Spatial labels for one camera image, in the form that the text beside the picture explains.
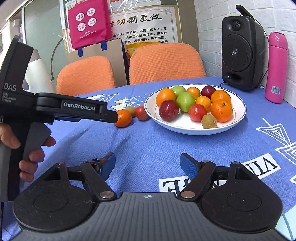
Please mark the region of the red tomato fruit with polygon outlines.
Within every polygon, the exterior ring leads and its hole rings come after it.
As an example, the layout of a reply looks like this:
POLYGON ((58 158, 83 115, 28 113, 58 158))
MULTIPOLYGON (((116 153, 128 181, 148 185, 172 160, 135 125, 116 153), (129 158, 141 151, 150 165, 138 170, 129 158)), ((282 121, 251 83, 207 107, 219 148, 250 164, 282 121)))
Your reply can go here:
POLYGON ((189 108, 188 114, 192 121, 199 123, 207 111, 202 105, 194 104, 189 108))

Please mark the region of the orange tangerine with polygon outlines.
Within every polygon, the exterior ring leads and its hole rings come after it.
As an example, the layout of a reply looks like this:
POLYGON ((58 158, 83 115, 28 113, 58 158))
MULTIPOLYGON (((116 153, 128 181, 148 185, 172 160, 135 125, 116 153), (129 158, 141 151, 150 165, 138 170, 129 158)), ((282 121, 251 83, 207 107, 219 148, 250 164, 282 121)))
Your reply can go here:
POLYGON ((118 114, 118 120, 114 125, 117 126, 118 128, 127 127, 131 123, 132 115, 128 110, 126 109, 118 110, 117 114, 118 114))

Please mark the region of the white wall poster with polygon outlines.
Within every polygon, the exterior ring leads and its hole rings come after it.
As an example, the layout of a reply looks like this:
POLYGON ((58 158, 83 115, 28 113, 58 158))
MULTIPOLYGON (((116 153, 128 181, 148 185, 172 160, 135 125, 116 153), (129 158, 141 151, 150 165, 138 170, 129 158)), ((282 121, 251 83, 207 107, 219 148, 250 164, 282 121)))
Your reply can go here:
POLYGON ((142 42, 181 43, 179 10, 176 5, 135 8, 110 15, 112 39, 125 45, 142 42))

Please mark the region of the large orange mandarin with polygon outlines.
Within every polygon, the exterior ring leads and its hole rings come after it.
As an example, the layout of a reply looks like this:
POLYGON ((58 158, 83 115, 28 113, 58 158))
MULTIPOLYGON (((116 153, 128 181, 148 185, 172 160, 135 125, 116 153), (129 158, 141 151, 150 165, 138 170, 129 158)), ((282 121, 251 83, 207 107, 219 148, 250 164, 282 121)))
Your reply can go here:
POLYGON ((212 102, 210 112, 218 122, 225 123, 230 120, 233 109, 229 101, 220 99, 212 102))

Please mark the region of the left orange chair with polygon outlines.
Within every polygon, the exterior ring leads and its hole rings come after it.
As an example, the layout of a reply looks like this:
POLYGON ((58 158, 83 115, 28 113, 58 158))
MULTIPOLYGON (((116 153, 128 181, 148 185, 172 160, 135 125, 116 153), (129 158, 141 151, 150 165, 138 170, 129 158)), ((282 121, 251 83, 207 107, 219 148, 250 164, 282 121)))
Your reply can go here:
POLYGON ((58 74, 57 93, 69 96, 116 87, 111 65, 100 57, 66 65, 58 74))

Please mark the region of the white thermos jug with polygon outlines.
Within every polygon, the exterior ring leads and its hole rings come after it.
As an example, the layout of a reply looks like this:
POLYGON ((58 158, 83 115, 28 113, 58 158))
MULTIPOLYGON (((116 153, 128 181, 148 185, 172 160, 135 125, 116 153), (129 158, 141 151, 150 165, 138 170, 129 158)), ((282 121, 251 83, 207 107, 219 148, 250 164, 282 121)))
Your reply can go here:
POLYGON ((23 89, 32 93, 54 93, 53 85, 37 49, 34 49, 30 58, 23 81, 23 89))

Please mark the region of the olive brown small fruit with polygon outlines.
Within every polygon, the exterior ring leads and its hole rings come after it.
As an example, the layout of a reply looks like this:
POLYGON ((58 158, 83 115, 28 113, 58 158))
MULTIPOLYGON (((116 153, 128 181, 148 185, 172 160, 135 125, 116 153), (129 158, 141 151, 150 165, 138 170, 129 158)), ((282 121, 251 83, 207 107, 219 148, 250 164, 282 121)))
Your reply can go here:
POLYGON ((201 123, 203 128, 216 128, 217 127, 217 120, 211 114, 206 114, 201 119, 201 123))

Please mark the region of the small orange kumquat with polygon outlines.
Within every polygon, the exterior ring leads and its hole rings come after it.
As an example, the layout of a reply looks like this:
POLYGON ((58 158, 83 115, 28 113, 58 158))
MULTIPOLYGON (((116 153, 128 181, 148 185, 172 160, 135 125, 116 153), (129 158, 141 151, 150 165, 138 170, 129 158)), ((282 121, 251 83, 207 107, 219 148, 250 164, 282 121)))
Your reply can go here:
POLYGON ((196 104, 202 105, 206 109, 206 111, 209 111, 211 108, 212 102, 208 97, 200 96, 196 99, 196 104))
POLYGON ((194 86, 191 86, 187 89, 187 92, 191 93, 191 95, 194 97, 194 99, 197 99, 198 97, 201 96, 201 91, 194 86))

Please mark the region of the small red tomato on cloth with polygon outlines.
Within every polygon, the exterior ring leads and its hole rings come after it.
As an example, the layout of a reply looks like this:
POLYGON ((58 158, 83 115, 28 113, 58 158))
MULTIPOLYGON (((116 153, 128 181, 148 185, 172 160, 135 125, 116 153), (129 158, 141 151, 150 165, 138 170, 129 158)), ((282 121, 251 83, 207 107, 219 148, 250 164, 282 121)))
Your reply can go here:
POLYGON ((149 115, 146 113, 143 105, 135 109, 135 116, 139 121, 147 121, 149 119, 149 115))

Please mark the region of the pink thermos bottle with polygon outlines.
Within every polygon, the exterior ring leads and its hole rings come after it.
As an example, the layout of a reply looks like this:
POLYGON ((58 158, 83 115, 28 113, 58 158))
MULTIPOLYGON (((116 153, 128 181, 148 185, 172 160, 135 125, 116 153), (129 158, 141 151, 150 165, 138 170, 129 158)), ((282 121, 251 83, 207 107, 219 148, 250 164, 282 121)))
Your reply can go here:
POLYGON ((265 98, 280 104, 283 101, 288 68, 288 41, 284 34, 271 32, 268 47, 268 71, 265 98))

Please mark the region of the yellowish green small fruit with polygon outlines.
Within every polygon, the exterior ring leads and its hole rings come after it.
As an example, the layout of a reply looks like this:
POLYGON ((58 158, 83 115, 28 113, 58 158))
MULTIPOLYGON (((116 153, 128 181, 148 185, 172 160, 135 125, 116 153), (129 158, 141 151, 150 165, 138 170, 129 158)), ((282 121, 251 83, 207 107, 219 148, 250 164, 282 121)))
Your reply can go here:
POLYGON ((126 110, 131 114, 132 118, 135 117, 135 107, 133 107, 133 106, 128 106, 128 107, 126 108, 126 110))

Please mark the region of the green apple fruit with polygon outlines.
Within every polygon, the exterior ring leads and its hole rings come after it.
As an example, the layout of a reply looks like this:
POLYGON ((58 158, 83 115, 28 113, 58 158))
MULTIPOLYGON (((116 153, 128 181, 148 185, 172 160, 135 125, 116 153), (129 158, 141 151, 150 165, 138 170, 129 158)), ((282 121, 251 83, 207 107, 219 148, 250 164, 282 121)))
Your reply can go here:
POLYGON ((187 113, 190 107, 195 104, 195 98, 191 93, 185 91, 178 95, 176 103, 181 111, 187 113))

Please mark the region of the pink tote bag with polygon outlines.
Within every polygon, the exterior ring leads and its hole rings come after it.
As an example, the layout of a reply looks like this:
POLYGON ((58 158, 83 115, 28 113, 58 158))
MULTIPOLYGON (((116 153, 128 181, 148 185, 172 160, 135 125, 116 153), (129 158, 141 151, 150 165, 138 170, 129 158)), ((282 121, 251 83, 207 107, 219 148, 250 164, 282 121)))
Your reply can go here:
POLYGON ((108 1, 75 1, 68 10, 72 48, 77 50, 112 38, 108 1))

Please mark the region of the black speaker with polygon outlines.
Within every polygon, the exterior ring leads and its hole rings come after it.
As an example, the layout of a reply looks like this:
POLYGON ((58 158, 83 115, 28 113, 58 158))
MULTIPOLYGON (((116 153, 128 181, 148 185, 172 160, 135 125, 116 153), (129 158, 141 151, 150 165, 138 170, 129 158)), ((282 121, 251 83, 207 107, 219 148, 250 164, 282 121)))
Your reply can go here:
POLYGON ((222 78, 237 89, 250 91, 261 84, 266 32, 243 6, 237 4, 240 16, 222 21, 222 78))

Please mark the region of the small orange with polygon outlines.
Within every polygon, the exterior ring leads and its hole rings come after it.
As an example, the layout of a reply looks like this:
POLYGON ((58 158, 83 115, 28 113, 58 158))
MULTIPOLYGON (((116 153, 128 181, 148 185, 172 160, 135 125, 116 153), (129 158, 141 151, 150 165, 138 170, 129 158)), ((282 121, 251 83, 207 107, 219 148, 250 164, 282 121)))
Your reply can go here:
POLYGON ((172 89, 164 88, 156 96, 156 104, 158 107, 160 107, 162 102, 164 102, 165 100, 175 101, 176 99, 177 99, 177 96, 172 89))
POLYGON ((228 92, 226 92, 224 90, 216 90, 215 92, 212 93, 211 102, 215 102, 218 100, 223 100, 223 101, 231 103, 230 95, 228 94, 228 92))

